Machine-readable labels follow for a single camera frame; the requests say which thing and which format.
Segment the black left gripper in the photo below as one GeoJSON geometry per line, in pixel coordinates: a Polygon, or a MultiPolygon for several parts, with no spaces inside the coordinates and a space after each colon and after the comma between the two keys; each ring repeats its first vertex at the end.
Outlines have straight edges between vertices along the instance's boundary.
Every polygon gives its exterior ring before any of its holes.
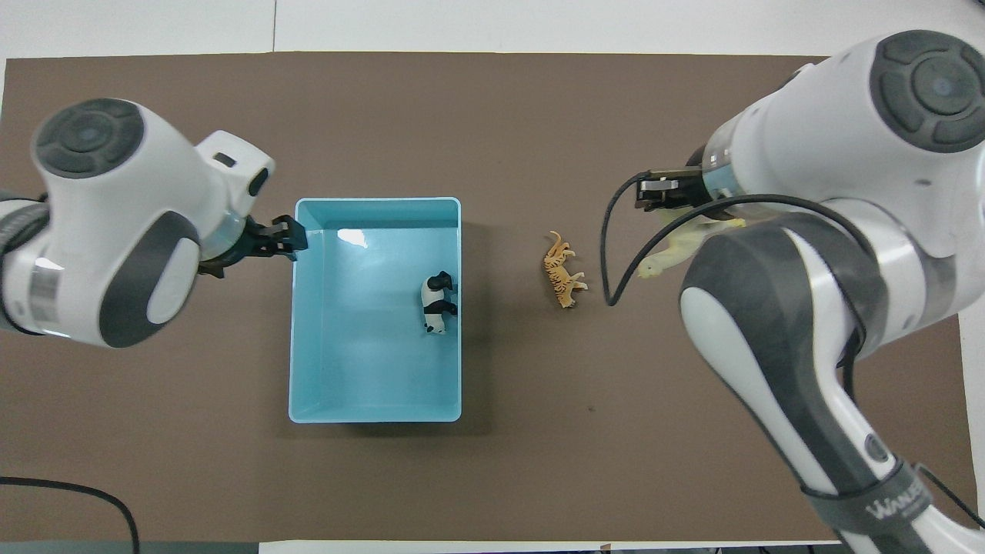
{"type": "Polygon", "coordinates": [[[241,262],[245,257],[282,255],[295,262],[298,252],[308,248],[306,228],[292,216],[274,218],[270,225],[260,225],[249,216],[231,245],[221,248],[218,255],[206,257],[199,263],[199,274],[222,279],[225,277],[226,267],[241,262]]]}

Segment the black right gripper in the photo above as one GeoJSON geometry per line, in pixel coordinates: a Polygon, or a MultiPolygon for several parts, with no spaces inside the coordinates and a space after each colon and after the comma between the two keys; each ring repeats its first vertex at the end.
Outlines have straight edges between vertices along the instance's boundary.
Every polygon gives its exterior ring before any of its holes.
{"type": "Polygon", "coordinates": [[[636,176],[636,209],[696,208],[711,203],[712,196],[699,165],[674,169],[650,169],[636,176]]]}

